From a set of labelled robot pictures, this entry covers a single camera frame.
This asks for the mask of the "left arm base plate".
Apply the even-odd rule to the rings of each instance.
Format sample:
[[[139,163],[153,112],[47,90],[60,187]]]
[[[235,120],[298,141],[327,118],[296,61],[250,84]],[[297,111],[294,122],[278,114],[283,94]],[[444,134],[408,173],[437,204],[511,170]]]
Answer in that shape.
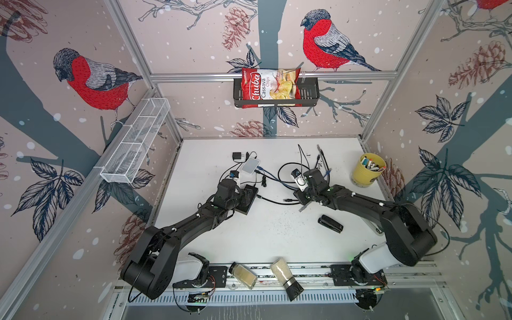
[[[211,264],[208,259],[197,253],[188,253],[179,257],[175,266],[170,287],[174,288],[224,288],[228,267]]]

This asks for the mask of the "black network switch box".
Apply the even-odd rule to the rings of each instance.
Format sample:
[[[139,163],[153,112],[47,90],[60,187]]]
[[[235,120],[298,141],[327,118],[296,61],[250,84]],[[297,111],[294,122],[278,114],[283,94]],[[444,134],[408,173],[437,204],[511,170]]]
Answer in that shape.
[[[239,202],[234,211],[247,215],[257,197],[258,190],[259,189],[257,187],[246,185],[241,190],[240,196],[238,198]]]

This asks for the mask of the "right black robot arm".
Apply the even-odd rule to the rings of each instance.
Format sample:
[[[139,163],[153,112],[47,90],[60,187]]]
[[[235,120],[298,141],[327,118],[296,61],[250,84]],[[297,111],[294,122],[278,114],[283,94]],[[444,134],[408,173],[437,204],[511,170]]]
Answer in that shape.
[[[351,261],[351,276],[358,283],[367,283],[381,270],[397,264],[413,267],[437,244],[433,229],[412,203],[381,201],[341,185],[330,186],[318,169],[295,169],[291,177],[298,186],[294,196],[301,205],[315,202],[346,211],[376,224],[383,232],[383,243]]]

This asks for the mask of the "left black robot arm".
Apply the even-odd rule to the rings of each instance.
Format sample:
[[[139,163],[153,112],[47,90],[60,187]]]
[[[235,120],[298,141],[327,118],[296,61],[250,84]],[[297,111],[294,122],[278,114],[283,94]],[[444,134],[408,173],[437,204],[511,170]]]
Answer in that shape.
[[[241,189],[236,181],[223,179],[191,216],[167,227],[147,227],[125,262],[121,279],[150,299],[159,297],[169,284],[179,281],[173,279],[179,252],[228,220],[230,211],[248,214],[257,193],[254,186]]]

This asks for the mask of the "black power adapter with cable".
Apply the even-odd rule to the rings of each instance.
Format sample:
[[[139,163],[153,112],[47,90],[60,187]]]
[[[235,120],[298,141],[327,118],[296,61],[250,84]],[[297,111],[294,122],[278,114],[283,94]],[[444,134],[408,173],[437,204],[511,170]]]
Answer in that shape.
[[[245,163],[250,158],[257,159],[257,153],[255,151],[252,151],[251,153],[249,153],[249,152],[245,152],[245,153],[244,152],[233,152],[232,153],[232,160],[235,163]]]

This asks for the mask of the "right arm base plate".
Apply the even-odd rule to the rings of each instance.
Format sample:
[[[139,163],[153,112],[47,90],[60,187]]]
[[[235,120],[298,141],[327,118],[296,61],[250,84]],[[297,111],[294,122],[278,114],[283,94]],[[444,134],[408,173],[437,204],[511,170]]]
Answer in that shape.
[[[328,277],[332,278],[336,287],[349,286],[387,286],[388,282],[383,273],[379,270],[376,273],[369,273],[360,264],[360,257],[367,252],[367,249],[358,254],[350,263],[330,265]]]

